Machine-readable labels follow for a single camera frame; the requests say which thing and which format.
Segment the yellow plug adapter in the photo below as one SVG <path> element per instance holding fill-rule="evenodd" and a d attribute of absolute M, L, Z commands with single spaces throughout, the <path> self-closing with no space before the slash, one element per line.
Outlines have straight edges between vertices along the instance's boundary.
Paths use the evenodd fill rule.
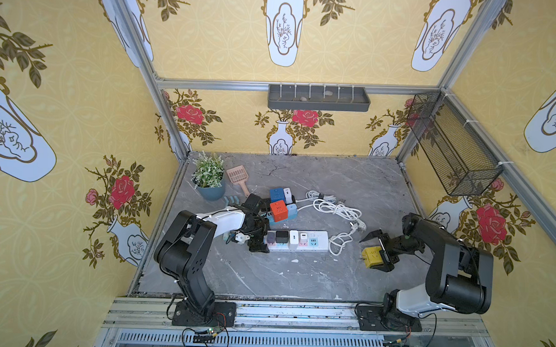
<path fill-rule="evenodd" d="M 366 268 L 383 267 L 384 259 L 382 258 L 382 247 L 367 247 L 362 250 L 362 259 Z"/>

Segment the black plug adapter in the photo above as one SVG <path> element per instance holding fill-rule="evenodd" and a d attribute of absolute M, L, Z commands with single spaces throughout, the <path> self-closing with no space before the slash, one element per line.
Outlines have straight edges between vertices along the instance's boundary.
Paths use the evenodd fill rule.
<path fill-rule="evenodd" d="M 288 244 L 290 233 L 286 230 L 276 231 L 276 243 L 278 244 Z"/>

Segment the white plug adapter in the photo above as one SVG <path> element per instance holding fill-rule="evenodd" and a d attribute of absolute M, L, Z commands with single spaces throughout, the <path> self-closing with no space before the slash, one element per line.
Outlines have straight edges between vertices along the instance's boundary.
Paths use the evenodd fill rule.
<path fill-rule="evenodd" d="M 296 249 L 300 244 L 300 236 L 298 231 L 290 230 L 289 231 L 289 247 L 291 249 Z"/>

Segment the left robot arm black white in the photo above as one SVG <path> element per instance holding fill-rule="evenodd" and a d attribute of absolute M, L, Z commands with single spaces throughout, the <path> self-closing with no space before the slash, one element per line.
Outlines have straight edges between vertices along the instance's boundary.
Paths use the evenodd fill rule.
<path fill-rule="evenodd" d="M 243 204 L 215 212 L 180 211 L 154 252 L 165 275 L 174 278 L 184 296 L 183 306 L 204 320 L 213 316 L 215 294 L 203 274 L 213 239 L 233 232 L 243 236 L 250 252 L 268 253 L 269 201 L 250 194 Z"/>

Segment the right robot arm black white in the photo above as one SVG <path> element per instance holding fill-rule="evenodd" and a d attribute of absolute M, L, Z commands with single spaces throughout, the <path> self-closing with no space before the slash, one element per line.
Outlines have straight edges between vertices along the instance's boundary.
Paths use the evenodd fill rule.
<path fill-rule="evenodd" d="M 391 238 L 382 230 L 371 231 L 362 240 L 377 241 L 362 251 L 365 265 L 392 272 L 400 255 L 410 256 L 430 249 L 433 258 L 423 284 L 409 290 L 386 293 L 382 305 L 363 304 L 355 310 L 359 326 L 376 324 L 390 331 L 421 330 L 421 318 L 438 311 L 482 315 L 492 302 L 493 256 L 457 239 L 440 223 L 416 213 L 402 219 L 402 234 Z"/>

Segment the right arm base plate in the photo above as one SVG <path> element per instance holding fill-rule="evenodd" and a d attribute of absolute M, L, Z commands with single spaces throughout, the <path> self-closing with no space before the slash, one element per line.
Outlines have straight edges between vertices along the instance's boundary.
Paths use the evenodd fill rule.
<path fill-rule="evenodd" d="M 362 331 L 421 332 L 419 319 L 401 313 L 397 309 L 385 310 L 381 305 L 357 303 L 354 314 Z"/>

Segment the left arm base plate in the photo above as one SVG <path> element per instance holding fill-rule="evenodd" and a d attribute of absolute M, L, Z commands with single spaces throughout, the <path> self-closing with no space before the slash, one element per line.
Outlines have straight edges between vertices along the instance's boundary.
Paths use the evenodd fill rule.
<path fill-rule="evenodd" d="M 183 300 L 175 305 L 171 321 L 173 326 L 181 327 L 231 327 L 234 326 L 236 313 L 237 305 L 234 302 L 217 301 L 198 310 L 188 300 Z"/>

